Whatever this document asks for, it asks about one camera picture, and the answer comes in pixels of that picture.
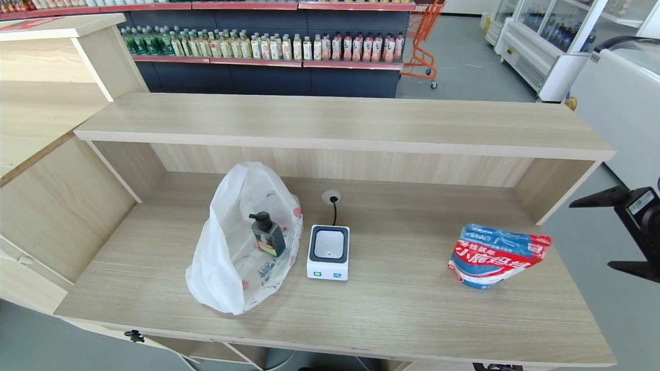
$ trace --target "display fridge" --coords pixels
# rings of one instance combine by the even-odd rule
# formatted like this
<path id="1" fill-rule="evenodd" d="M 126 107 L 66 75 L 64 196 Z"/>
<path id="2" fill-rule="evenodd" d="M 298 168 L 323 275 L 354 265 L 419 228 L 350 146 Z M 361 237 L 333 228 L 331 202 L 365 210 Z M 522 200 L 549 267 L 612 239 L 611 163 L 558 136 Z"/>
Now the display fridge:
<path id="1" fill-rule="evenodd" d="M 500 5 L 493 16 L 493 20 L 491 21 L 490 26 L 488 26 L 488 32 L 486 32 L 486 41 L 490 43 L 490 45 L 495 46 L 497 39 L 500 37 L 502 27 L 504 26 L 504 21 L 513 16 L 519 4 L 520 0 L 502 0 L 502 2 L 500 2 Z"/>
<path id="2" fill-rule="evenodd" d="M 618 178 L 630 189 L 660 187 L 660 40 L 598 45 L 568 95 L 566 105 L 616 149 L 605 164 Z"/>
<path id="3" fill-rule="evenodd" d="M 564 99 L 597 42 L 660 27 L 657 0 L 520 1 L 494 50 L 543 102 Z"/>

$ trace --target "white plastic bag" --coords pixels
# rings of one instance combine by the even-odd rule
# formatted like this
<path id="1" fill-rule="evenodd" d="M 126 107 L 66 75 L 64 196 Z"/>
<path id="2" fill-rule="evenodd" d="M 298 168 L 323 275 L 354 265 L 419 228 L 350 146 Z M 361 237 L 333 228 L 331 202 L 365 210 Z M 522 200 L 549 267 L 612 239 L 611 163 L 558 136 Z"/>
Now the white plastic bag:
<path id="1" fill-rule="evenodd" d="M 210 210 L 185 281 L 198 302 L 242 314 L 274 294 L 296 262 L 300 204 L 274 171 L 260 162 L 244 162 L 222 179 Z M 259 211 L 270 213 L 282 228 L 286 249 L 279 257 L 257 247 L 248 215 Z"/>

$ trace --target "shopping cart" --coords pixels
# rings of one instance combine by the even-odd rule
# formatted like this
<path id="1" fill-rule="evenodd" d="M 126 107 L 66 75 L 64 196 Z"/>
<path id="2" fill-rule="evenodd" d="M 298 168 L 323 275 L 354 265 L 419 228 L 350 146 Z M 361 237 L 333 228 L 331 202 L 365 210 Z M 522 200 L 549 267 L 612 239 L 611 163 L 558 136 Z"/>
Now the shopping cart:
<path id="1" fill-rule="evenodd" d="M 436 81 L 438 70 L 434 66 L 435 58 L 433 58 L 431 53 L 424 50 L 421 44 L 428 39 L 428 35 L 433 30 L 433 26 L 435 26 L 436 20 L 440 16 L 445 4 L 444 0 L 433 0 L 433 3 L 429 5 L 418 5 L 417 8 L 419 9 L 422 6 L 425 6 L 424 10 L 411 13 L 407 33 L 407 37 L 412 38 L 411 61 L 403 64 L 403 69 L 409 69 L 409 71 L 401 72 L 401 74 L 403 76 L 430 79 L 431 89 L 435 89 L 438 87 L 438 82 Z M 413 73 L 413 68 L 415 67 L 426 67 L 426 74 Z"/>

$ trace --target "black cable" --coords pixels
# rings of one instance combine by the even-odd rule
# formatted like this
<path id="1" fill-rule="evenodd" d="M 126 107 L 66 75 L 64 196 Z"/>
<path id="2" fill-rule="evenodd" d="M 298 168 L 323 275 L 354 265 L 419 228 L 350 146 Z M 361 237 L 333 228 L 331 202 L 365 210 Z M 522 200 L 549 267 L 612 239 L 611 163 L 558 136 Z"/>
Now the black cable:
<path id="1" fill-rule="evenodd" d="M 335 208 L 335 217 L 332 220 L 333 226 L 337 225 L 337 201 L 339 200 L 335 196 L 330 197 L 330 202 L 332 202 L 332 206 Z"/>

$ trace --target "red shelf edge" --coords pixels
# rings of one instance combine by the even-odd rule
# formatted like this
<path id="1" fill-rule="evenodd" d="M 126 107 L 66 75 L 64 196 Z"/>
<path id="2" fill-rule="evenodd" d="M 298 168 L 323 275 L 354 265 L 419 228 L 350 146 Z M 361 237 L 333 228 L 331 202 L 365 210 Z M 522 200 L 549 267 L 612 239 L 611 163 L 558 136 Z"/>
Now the red shelf edge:
<path id="1" fill-rule="evenodd" d="M 207 1 L 192 3 L 192 9 L 236 9 L 251 11 L 295 11 L 298 9 L 298 3 L 253 3 L 253 2 L 233 2 L 233 1 Z"/>
<path id="2" fill-rule="evenodd" d="M 27 12 L 2 13 L 0 14 L 0 20 L 23 19 L 26 18 L 26 13 Z"/>
<path id="3" fill-rule="evenodd" d="M 304 61 L 302 66 L 308 68 L 382 69 L 391 71 L 401 71 L 403 69 L 402 62 Z"/>
<path id="4" fill-rule="evenodd" d="M 98 7 L 63 7 L 39 9 L 36 11 L 25 12 L 24 18 L 44 17 L 52 15 L 73 15 L 73 14 L 94 14 L 100 13 Z"/>
<path id="5" fill-rule="evenodd" d="M 271 67 L 294 67 L 301 68 L 300 61 L 272 61 L 267 59 L 238 59 L 238 58 L 211 58 L 212 65 L 252 65 Z"/>
<path id="6" fill-rule="evenodd" d="M 101 7 L 101 13 L 131 12 L 131 11 L 186 11 L 192 9 L 192 3 L 153 3 L 112 5 Z"/>
<path id="7" fill-rule="evenodd" d="M 167 62 L 167 63 L 200 63 L 209 64 L 209 58 L 204 57 L 170 57 L 167 55 L 134 55 L 136 62 Z"/>
<path id="8" fill-rule="evenodd" d="M 317 9 L 328 11 L 414 11 L 416 4 L 410 3 L 357 3 L 354 1 L 345 2 L 327 2 L 327 1 L 303 1 L 298 4 L 299 9 Z"/>

